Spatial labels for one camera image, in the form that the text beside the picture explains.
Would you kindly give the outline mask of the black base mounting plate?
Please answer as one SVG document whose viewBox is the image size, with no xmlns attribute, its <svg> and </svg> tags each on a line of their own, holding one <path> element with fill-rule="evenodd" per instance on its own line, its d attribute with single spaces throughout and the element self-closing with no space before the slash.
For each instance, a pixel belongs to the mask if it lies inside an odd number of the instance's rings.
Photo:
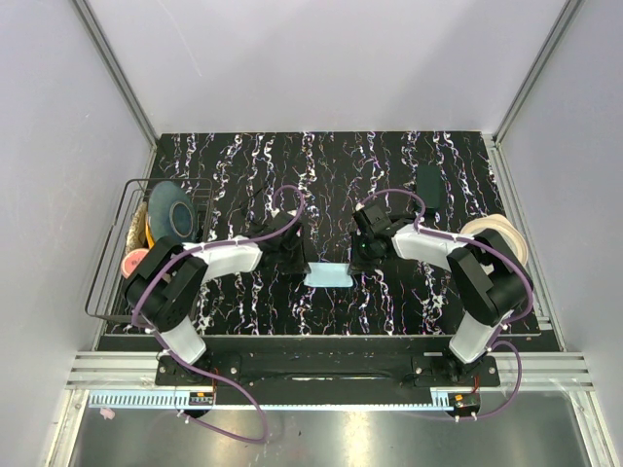
<svg viewBox="0 0 623 467">
<path fill-rule="evenodd" d="M 462 364 L 448 337 L 210 337 L 195 366 L 240 384 L 363 380 L 415 387 L 500 385 L 492 356 Z"/>
</svg>

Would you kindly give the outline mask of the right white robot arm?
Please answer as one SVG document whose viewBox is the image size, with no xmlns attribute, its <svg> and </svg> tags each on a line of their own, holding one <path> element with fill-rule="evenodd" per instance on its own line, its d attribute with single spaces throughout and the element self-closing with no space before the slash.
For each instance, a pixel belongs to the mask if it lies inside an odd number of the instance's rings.
<svg viewBox="0 0 623 467">
<path fill-rule="evenodd" d="M 373 271 L 389 260 L 426 263 L 447 270 L 458 289 L 464 315 L 448 349 L 435 364 L 453 385 L 475 377 L 501 327 L 533 308 L 533 283 L 520 260 L 492 228 L 460 235 L 420 227 L 406 216 L 389 215 L 376 204 L 352 214 L 350 274 Z"/>
</svg>

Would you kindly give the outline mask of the yellow plate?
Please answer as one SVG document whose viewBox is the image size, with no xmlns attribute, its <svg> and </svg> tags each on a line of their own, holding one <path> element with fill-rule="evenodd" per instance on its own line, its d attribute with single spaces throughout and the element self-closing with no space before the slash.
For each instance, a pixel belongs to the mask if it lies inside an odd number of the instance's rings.
<svg viewBox="0 0 623 467">
<path fill-rule="evenodd" d="M 151 234 L 151 230 L 150 230 L 149 220 L 148 219 L 145 220 L 145 236 L 146 236 L 146 239 L 147 239 L 148 247 L 151 249 L 154 246 L 154 244 L 155 244 L 155 240 L 154 240 L 154 238 L 153 238 L 153 236 Z"/>
</svg>

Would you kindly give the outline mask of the woven beige plate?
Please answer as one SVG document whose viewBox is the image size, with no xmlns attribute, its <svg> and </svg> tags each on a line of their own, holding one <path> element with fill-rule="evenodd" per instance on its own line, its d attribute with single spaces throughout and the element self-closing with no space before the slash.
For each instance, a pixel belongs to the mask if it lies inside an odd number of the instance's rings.
<svg viewBox="0 0 623 467">
<path fill-rule="evenodd" d="M 136 208 L 130 221 L 126 237 L 125 254 L 147 245 L 146 235 L 147 202 L 142 201 Z"/>
</svg>

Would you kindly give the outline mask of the pink patterned cup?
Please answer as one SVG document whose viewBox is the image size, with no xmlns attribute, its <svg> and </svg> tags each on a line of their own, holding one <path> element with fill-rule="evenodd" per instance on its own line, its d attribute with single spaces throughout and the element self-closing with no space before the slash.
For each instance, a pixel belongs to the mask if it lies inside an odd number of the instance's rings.
<svg viewBox="0 0 623 467">
<path fill-rule="evenodd" d="M 137 248 L 127 253 L 121 262 L 122 276 L 129 278 L 148 253 L 147 248 Z"/>
</svg>

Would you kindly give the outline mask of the blue ceramic plate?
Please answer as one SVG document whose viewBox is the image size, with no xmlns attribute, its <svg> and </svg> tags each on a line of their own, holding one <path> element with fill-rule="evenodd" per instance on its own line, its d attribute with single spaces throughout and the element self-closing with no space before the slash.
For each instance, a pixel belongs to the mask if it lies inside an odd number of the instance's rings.
<svg viewBox="0 0 623 467">
<path fill-rule="evenodd" d="M 147 221 L 155 241 L 171 236 L 190 242 L 198 232 L 195 206 L 181 187 L 168 180 L 159 182 L 148 197 Z"/>
</svg>

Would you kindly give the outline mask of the light blue cloth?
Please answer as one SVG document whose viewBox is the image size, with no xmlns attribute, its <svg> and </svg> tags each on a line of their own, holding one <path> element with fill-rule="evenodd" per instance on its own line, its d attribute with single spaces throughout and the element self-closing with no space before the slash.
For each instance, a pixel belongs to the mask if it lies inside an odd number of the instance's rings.
<svg viewBox="0 0 623 467">
<path fill-rule="evenodd" d="M 304 284 L 311 288 L 349 288 L 353 279 L 349 273 L 349 264 L 344 263 L 309 263 L 310 271 Z"/>
</svg>

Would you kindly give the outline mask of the dark green glasses case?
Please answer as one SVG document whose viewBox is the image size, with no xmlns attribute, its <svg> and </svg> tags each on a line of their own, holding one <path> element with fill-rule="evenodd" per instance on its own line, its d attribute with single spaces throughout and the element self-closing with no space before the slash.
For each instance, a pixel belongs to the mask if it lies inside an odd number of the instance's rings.
<svg viewBox="0 0 623 467">
<path fill-rule="evenodd" d="M 444 194 L 441 170 L 436 165 L 420 164 L 416 174 L 416 194 L 424 202 L 426 214 L 436 212 Z"/>
</svg>

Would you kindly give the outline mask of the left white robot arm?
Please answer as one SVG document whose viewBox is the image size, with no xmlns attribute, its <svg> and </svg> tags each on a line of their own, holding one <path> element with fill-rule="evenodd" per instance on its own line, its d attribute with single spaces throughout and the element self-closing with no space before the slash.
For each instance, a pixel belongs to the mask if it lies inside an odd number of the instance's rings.
<svg viewBox="0 0 623 467">
<path fill-rule="evenodd" d="M 303 232 L 296 216 L 279 211 L 249 236 L 206 243 L 181 243 L 171 236 L 158 240 L 125 279 L 131 324 L 154 332 L 164 350 L 179 357 L 175 371 L 185 382 L 203 383 L 210 372 L 208 350 L 190 318 L 201 287 L 257 269 L 309 272 Z"/>
</svg>

